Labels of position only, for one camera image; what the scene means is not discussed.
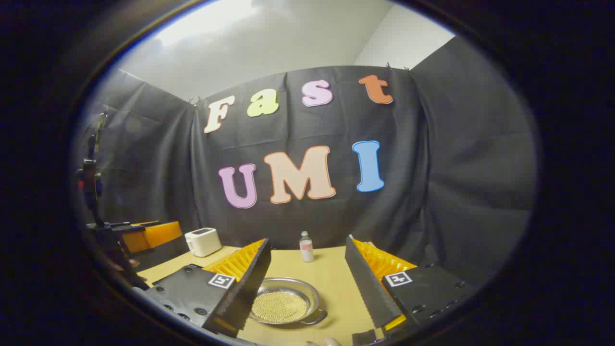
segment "silver bowl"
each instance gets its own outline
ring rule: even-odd
[[[265,278],[263,279],[263,283],[261,283],[261,287],[258,288],[258,292],[256,296],[260,296],[265,293],[273,293],[273,292],[284,292],[288,294],[294,294],[296,296],[301,297],[307,303],[307,312],[300,318],[289,322],[269,322],[261,320],[258,316],[256,316],[252,311],[250,311],[250,318],[256,320],[260,323],[264,324],[289,324],[295,322],[301,322],[303,324],[313,325],[316,324],[327,317],[327,312],[325,310],[318,309],[320,305],[320,296],[318,295],[318,291],[312,285],[307,282],[293,279],[293,278]],[[316,310],[320,311],[320,315],[311,322],[303,321],[310,315],[312,315]]]

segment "black curtain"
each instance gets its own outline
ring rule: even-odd
[[[370,100],[359,84],[369,74],[387,81],[391,104]],[[333,100],[306,107],[301,87],[318,79],[330,83]],[[250,97],[263,89],[276,90],[279,109],[251,118]],[[209,104],[230,95],[236,101],[221,127],[205,134]],[[99,160],[102,215],[110,221],[178,220],[184,232],[216,228],[225,245],[270,238],[278,249],[296,249],[304,230],[316,248],[341,246],[352,233],[410,262],[439,262],[481,283],[522,236],[533,202],[530,113],[501,72],[461,38],[410,72],[375,66],[291,71],[194,106],[119,72],[94,96],[85,123],[105,109]],[[364,140],[380,143],[385,182],[369,193],[357,191],[359,159],[351,148]],[[316,145],[331,150],[336,195],[293,195],[289,203],[272,204],[264,156],[283,151],[300,167]],[[238,209],[228,203],[218,171],[233,167],[237,194],[245,196],[238,168],[247,163],[256,166],[258,199]]]

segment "table surface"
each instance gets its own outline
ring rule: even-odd
[[[207,257],[196,257],[190,252],[143,270],[138,274],[148,284],[162,279],[187,264],[206,266],[232,253],[238,247],[223,246]],[[359,289],[348,268],[345,246],[314,249],[315,260],[303,262],[300,250],[272,250],[271,264],[266,277],[287,276],[303,280],[320,294],[320,307],[328,316],[320,323],[307,326],[302,323],[270,326],[248,318],[237,337],[262,345],[304,346],[306,341],[324,344],[327,337],[335,338],[342,346],[352,346],[352,334],[374,329]]]

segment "blue letter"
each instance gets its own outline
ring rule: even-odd
[[[352,151],[359,154],[359,167],[361,168],[361,182],[357,185],[358,191],[372,192],[384,186],[378,171],[378,149],[380,149],[380,143],[375,140],[366,140],[352,145]]]

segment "bowl handle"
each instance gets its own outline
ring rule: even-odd
[[[318,311],[320,311],[320,315],[314,321],[311,321],[311,322],[300,321],[300,322],[303,324],[307,324],[308,326],[312,326],[318,322],[321,322],[322,320],[325,319],[325,317],[327,317],[328,313],[325,310],[321,310],[321,309],[318,309]]]

